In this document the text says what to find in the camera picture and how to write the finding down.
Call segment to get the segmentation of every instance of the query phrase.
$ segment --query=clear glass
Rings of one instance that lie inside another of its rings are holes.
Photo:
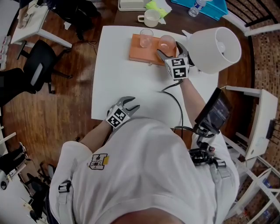
[[[154,33],[150,29],[143,29],[140,32],[140,46],[143,48],[151,47]]]
[[[158,42],[158,49],[163,53],[169,54],[176,46],[176,41],[169,35],[163,35]]]

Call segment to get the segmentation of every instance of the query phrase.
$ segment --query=blue bin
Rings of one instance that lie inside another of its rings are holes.
[[[196,0],[171,0],[171,2],[179,5],[186,6],[188,8],[193,7]],[[222,16],[228,14],[228,8],[225,0],[213,0],[207,2],[206,6],[202,8],[201,13],[219,20]]]

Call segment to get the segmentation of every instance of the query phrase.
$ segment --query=table lamp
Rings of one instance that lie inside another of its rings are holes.
[[[207,74],[217,73],[241,58],[241,46],[228,28],[218,27],[195,32],[188,40],[190,64]]]

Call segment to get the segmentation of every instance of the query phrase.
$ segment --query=phone mount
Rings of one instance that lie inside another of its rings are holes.
[[[205,107],[197,116],[193,132],[198,135],[196,144],[199,148],[191,149],[189,154],[195,166],[205,164],[215,164],[216,167],[226,166],[226,163],[215,157],[215,148],[207,142],[202,142],[203,138],[211,138],[219,134],[219,129],[229,118],[232,107],[219,88],[216,88]]]

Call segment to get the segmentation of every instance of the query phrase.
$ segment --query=black clamp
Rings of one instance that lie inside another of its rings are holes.
[[[70,187],[71,187],[71,181],[66,180],[58,186],[58,192],[59,193],[68,193],[70,191]]]

